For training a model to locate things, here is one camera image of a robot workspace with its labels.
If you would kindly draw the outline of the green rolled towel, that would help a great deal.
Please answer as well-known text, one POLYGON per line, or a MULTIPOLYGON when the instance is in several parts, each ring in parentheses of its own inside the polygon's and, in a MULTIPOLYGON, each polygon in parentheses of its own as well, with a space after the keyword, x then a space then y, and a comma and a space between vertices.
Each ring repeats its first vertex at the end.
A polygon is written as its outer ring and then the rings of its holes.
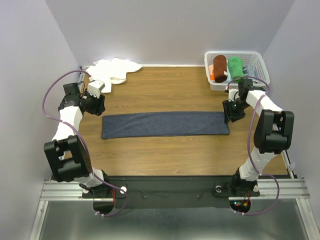
POLYGON ((234 81, 235 83, 238 83, 241 80, 240 77, 243 77, 245 75, 243 73, 243 60, 238 56, 231 57, 227 62, 227 67, 229 70, 230 78, 232 80, 236 78, 236 80, 234 81))

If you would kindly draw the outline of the white crumpled towel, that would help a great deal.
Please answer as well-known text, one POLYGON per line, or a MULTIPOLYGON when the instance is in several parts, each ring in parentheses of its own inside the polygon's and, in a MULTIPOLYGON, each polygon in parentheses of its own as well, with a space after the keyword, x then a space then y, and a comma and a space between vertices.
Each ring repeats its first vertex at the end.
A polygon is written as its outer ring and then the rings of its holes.
POLYGON ((104 88, 101 93, 107 94, 112 91, 112 85, 120 85, 127 81, 127 74, 139 71, 142 65, 128 59, 113 58, 112 60, 101 59, 93 63, 86 72, 92 81, 101 81, 104 88))

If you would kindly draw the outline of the brown rolled towel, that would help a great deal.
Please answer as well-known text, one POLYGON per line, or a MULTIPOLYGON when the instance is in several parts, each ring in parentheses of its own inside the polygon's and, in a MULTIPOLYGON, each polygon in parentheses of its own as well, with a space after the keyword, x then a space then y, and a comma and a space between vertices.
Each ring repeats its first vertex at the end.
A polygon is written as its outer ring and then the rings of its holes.
POLYGON ((213 59, 213 74, 216 83, 223 83, 228 78, 227 59, 224 55, 217 55, 213 59))

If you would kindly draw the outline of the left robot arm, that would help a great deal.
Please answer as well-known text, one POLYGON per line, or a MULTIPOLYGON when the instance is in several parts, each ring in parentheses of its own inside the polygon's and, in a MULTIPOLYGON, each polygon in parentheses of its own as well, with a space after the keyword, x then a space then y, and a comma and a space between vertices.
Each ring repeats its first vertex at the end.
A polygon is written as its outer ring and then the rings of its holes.
POLYGON ((100 197, 111 193, 108 175, 92 167, 85 145, 79 137, 79 126, 84 113, 100 116, 105 111, 102 81, 90 82, 84 93, 76 83, 63 85, 63 97, 58 112, 60 122, 51 141, 44 144, 53 178, 57 182, 78 182, 84 189, 94 189, 100 197))

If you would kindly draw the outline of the dark blue towel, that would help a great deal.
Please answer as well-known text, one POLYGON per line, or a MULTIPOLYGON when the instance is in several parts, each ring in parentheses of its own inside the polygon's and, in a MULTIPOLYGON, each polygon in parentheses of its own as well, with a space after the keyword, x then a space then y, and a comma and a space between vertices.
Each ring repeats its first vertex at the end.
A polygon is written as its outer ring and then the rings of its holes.
POLYGON ((101 138, 229 135, 224 113, 218 111, 163 111, 105 115, 101 138))

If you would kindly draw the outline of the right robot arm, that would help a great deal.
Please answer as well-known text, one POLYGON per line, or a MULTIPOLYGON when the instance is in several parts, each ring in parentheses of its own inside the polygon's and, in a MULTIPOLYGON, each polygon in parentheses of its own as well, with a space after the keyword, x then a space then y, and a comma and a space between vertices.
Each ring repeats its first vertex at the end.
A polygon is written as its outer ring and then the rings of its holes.
POLYGON ((236 122, 245 117, 245 109, 253 108, 258 116, 256 126, 251 125, 247 141, 254 147, 247 147, 248 158, 232 176, 231 192, 242 195, 244 192, 257 192, 257 181, 266 165, 277 155, 290 148, 295 115, 277 106, 269 97, 269 87, 256 87, 254 76, 236 77, 238 89, 226 87, 228 99, 223 101, 224 122, 236 122))

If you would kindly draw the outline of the orange rolled towel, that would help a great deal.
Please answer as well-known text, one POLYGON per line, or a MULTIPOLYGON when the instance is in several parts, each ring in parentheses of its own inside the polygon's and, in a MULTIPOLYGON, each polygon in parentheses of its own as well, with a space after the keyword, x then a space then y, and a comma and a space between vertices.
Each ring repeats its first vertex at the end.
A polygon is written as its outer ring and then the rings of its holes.
POLYGON ((208 71, 209 71, 209 78, 212 82, 215 81, 215 74, 214 74, 214 65, 213 64, 210 64, 208 66, 208 71))

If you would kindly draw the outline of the blue patterned rolled towel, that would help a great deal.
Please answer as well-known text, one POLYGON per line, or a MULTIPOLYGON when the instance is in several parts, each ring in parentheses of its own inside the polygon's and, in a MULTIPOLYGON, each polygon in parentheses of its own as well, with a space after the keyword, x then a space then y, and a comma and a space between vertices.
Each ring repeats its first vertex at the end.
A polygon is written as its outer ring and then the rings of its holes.
POLYGON ((258 78, 258 72, 256 70, 256 67, 254 65, 250 65, 250 64, 245 64, 242 66, 242 72, 244 74, 245 77, 249 76, 249 77, 255 77, 252 78, 251 80, 255 83, 255 84, 260 84, 260 81, 257 80, 256 78, 258 78))

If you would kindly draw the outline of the light blue rolled towel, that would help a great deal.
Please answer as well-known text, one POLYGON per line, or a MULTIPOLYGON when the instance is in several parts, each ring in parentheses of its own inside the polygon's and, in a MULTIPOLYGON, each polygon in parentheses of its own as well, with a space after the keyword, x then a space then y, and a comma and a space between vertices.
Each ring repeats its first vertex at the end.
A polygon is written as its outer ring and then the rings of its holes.
POLYGON ((230 74, 229 71, 227 72, 226 77, 227 77, 227 78, 226 78, 226 80, 224 81, 224 83, 225 83, 225 84, 228 84, 228 83, 230 83, 231 80, 232 80, 232 77, 231 77, 231 74, 230 74))

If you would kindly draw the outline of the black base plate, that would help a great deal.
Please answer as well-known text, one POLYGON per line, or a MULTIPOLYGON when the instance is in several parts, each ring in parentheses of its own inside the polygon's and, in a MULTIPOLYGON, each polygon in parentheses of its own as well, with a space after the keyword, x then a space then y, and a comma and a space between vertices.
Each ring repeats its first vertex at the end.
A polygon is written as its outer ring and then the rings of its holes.
POLYGON ((228 208, 230 198, 243 200, 258 197, 259 192, 246 188, 232 189, 230 175, 199 176, 110 176, 112 185, 123 187, 127 195, 111 193, 101 184, 95 190, 82 186, 87 192, 82 196, 93 199, 111 199, 116 209, 178 209, 178 208, 228 208))

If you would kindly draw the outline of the white plastic basket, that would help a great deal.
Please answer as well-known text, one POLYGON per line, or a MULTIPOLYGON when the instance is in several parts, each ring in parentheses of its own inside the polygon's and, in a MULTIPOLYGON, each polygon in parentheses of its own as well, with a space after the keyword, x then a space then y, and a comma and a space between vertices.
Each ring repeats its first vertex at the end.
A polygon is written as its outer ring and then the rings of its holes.
POLYGON ((270 84, 270 77, 266 67, 266 64, 262 58, 262 56, 255 51, 235 51, 235 50, 215 50, 215 51, 207 51, 204 54, 204 66, 205 66, 205 73, 207 77, 207 81, 209 83, 210 89, 212 91, 225 91, 227 84, 216 83, 215 81, 210 80, 210 73, 209 73, 209 65, 213 64, 213 59, 218 55, 224 55, 226 60, 228 61, 229 58, 237 56, 240 57, 243 61, 244 65, 253 65, 256 68, 258 78, 265 81, 268 85, 270 84))

